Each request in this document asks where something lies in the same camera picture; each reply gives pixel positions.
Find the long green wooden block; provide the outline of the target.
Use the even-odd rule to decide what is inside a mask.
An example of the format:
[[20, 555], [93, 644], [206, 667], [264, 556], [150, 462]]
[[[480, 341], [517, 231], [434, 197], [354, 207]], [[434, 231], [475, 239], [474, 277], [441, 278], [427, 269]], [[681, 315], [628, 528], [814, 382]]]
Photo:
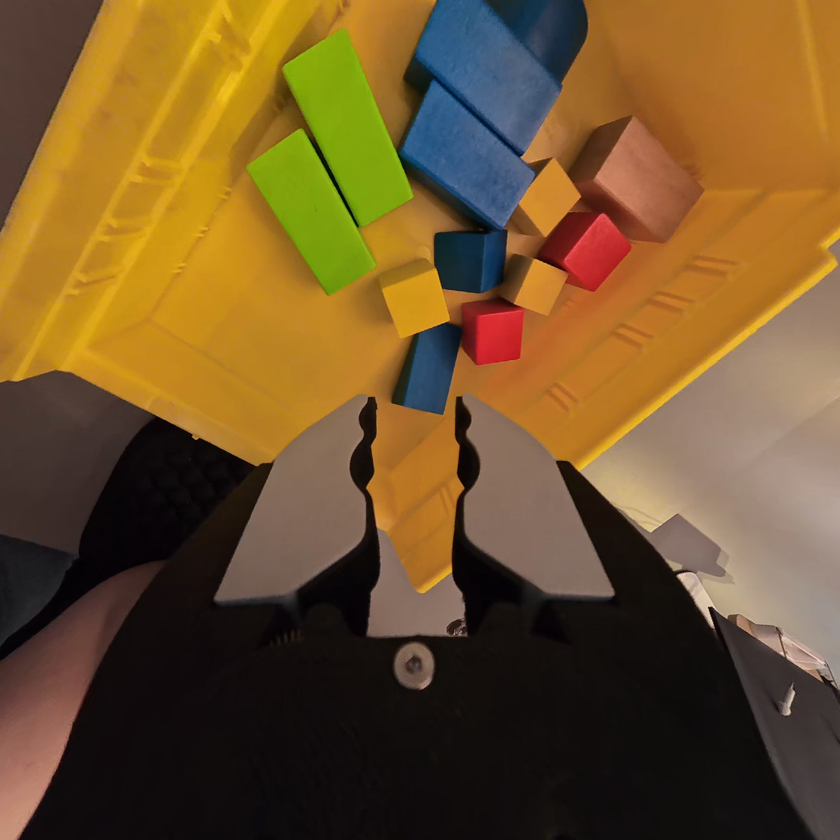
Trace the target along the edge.
[[367, 226], [413, 198], [346, 29], [286, 63], [282, 72], [357, 225]]

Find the dark display board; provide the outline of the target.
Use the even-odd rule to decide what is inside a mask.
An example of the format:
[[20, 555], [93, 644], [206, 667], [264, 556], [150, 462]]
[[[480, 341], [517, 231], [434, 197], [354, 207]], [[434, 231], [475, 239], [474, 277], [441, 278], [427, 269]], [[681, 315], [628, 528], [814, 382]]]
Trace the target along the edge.
[[709, 609], [764, 747], [814, 838], [839, 838], [839, 706], [831, 670], [775, 626]]

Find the blue wooden triangle block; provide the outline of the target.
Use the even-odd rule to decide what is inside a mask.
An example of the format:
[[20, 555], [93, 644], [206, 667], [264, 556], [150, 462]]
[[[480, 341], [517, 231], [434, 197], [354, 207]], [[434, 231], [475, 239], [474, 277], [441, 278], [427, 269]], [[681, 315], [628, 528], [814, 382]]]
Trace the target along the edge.
[[461, 342], [451, 322], [415, 334], [392, 394], [392, 404], [443, 415]]

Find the yellow plastic bin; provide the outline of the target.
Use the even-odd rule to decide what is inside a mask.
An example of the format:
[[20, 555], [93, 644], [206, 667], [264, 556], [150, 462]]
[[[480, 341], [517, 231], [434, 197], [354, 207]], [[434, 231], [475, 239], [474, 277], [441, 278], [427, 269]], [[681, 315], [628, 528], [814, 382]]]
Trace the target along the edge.
[[[373, 497], [421, 590], [449, 572], [453, 409], [390, 394], [407, 341], [374, 272], [327, 296], [245, 172], [304, 127], [281, 66], [345, 28], [388, 130], [433, 2], [103, 2], [2, 231], [2, 381], [66, 371], [253, 464], [352, 396], [379, 404]], [[838, 2], [586, 2], [528, 152], [571, 162], [634, 116], [704, 194], [591, 294], [462, 353], [473, 392], [590, 463], [836, 265]]]

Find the yellow wooden cube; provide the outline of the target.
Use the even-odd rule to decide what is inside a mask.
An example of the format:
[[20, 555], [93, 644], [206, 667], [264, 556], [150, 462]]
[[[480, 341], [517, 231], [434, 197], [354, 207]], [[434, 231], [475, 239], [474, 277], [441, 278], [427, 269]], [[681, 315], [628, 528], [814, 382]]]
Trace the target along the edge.
[[534, 179], [511, 216], [519, 233], [546, 238], [581, 200], [581, 193], [554, 158], [530, 164]]
[[401, 339], [449, 321], [444, 290], [429, 259], [415, 259], [387, 269], [377, 281]]
[[569, 277], [562, 268], [525, 255], [510, 255], [498, 293], [509, 303], [549, 316]]

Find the black mesh pad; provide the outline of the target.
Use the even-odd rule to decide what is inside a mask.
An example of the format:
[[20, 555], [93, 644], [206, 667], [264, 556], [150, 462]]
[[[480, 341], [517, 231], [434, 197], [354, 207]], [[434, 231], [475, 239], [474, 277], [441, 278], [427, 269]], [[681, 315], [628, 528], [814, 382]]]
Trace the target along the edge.
[[254, 471], [160, 418], [129, 441], [82, 532], [77, 563], [108, 577], [168, 560]]

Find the natural wooden block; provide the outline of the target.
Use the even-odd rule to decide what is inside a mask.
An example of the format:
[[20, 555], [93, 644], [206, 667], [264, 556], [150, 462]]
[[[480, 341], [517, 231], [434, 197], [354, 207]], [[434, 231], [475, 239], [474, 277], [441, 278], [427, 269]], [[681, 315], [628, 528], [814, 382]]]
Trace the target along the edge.
[[630, 115], [596, 128], [569, 169], [591, 210], [628, 239], [663, 244], [704, 193], [653, 134]]

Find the red wooden cube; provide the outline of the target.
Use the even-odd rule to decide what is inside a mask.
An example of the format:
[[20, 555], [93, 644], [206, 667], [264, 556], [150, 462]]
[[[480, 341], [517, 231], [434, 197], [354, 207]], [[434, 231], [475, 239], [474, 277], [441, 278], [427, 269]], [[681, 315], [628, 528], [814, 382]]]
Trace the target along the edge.
[[631, 250], [631, 242], [605, 213], [570, 212], [546, 238], [537, 259], [563, 270], [573, 287], [597, 291]]

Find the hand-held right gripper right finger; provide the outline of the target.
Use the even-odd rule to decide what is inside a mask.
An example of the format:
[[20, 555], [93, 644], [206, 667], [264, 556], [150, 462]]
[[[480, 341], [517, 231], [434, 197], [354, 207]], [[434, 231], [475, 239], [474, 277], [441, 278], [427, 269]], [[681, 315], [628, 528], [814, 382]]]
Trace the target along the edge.
[[531, 624], [544, 603], [615, 597], [558, 461], [535, 437], [471, 394], [455, 406], [453, 576], [467, 625], [512, 604]]

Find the blue wooden cylinder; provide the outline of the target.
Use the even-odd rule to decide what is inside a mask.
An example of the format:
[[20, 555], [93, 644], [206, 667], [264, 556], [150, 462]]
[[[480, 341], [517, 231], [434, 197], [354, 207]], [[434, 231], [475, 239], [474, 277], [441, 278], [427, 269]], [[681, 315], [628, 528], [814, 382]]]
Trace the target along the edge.
[[538, 62], [563, 84], [589, 28], [583, 1], [488, 1]]

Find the person's lap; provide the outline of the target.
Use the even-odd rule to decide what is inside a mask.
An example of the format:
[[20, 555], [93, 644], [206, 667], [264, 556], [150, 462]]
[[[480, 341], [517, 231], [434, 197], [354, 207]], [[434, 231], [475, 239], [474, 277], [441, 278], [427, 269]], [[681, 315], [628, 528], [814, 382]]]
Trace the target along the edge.
[[32, 620], [58, 592], [77, 556], [1, 535], [1, 643]]

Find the blue rectangular wooden block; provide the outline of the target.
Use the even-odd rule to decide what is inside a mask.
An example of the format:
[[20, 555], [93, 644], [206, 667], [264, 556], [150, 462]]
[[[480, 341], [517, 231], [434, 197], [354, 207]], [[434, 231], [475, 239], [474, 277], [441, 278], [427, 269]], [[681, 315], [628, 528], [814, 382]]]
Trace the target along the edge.
[[506, 228], [535, 178], [525, 160], [436, 80], [398, 154], [417, 181], [484, 228]]
[[436, 2], [404, 80], [419, 93], [437, 81], [519, 156], [561, 93], [561, 84], [482, 1]]

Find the small blue wooden block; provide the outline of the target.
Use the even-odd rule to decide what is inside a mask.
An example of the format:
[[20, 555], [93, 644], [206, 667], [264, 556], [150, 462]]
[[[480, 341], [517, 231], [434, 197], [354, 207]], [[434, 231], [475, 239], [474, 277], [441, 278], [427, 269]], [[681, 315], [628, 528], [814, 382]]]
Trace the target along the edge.
[[449, 231], [434, 236], [434, 265], [442, 288], [474, 294], [503, 282], [507, 230]]

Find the red wooden block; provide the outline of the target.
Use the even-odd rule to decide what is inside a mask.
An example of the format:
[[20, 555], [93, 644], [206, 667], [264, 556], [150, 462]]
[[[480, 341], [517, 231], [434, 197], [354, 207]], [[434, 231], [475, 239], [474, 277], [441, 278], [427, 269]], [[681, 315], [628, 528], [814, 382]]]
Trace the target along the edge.
[[473, 363], [488, 365], [519, 360], [524, 315], [524, 308], [504, 298], [464, 303], [461, 343]]

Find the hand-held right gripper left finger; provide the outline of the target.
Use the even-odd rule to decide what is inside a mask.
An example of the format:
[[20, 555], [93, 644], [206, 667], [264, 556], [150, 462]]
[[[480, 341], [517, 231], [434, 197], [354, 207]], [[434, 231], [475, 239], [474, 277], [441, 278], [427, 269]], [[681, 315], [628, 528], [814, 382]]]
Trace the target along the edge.
[[367, 627], [381, 572], [368, 486], [376, 400], [357, 395], [295, 437], [267, 473], [214, 602], [280, 606], [294, 623], [330, 603]]

